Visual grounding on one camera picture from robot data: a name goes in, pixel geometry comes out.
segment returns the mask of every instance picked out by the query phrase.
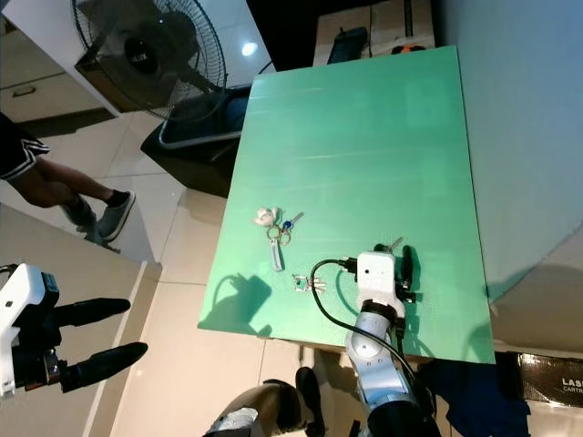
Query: cabinet drawer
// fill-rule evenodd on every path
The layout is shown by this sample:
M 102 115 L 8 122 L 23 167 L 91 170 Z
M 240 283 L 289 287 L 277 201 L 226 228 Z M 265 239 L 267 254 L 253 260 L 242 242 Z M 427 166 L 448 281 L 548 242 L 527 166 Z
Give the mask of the cabinet drawer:
M 5 88 L 0 92 L 0 105 L 2 112 L 16 123 L 101 107 L 68 74 Z

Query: key ring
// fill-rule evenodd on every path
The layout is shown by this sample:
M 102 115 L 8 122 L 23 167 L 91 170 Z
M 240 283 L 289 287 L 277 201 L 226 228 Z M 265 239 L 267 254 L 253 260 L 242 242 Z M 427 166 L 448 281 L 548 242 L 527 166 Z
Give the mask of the key ring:
M 267 228 L 267 238 L 270 240 L 277 239 L 277 241 L 282 246 L 285 246 L 292 239 L 292 235 L 287 229 L 281 229 L 279 226 L 273 225 Z

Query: green table surface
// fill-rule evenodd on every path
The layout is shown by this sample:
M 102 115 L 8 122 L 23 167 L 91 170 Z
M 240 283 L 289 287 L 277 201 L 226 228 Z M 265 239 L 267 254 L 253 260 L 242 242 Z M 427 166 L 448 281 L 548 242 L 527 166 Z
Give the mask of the green table surface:
M 260 207 L 305 214 L 284 271 L 253 223 Z M 398 237 L 414 248 L 419 296 L 405 353 L 493 362 L 455 48 L 258 76 L 199 327 L 344 345 L 292 274 Z M 324 307 L 354 322 L 353 276 L 318 276 Z

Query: blue cloth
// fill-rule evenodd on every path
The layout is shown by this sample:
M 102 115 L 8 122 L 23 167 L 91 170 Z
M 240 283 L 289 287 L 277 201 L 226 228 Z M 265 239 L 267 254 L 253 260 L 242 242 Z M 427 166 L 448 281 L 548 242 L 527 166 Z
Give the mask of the blue cloth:
M 464 437 L 528 437 L 525 401 L 500 391 L 496 365 L 435 360 L 419 375 L 449 404 L 447 420 Z

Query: gray sneaker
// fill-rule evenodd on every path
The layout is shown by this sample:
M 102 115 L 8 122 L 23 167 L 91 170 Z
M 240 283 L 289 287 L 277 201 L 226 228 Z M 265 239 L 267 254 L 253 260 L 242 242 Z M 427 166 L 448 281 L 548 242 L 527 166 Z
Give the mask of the gray sneaker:
M 90 226 L 95 223 L 95 213 L 87 201 L 77 194 L 78 201 L 72 207 L 61 205 L 61 209 L 71 223 L 76 226 Z
M 113 241 L 126 224 L 129 211 L 136 201 L 136 193 L 129 191 L 129 198 L 119 207 L 107 207 L 103 217 L 97 222 L 99 233 L 105 242 Z

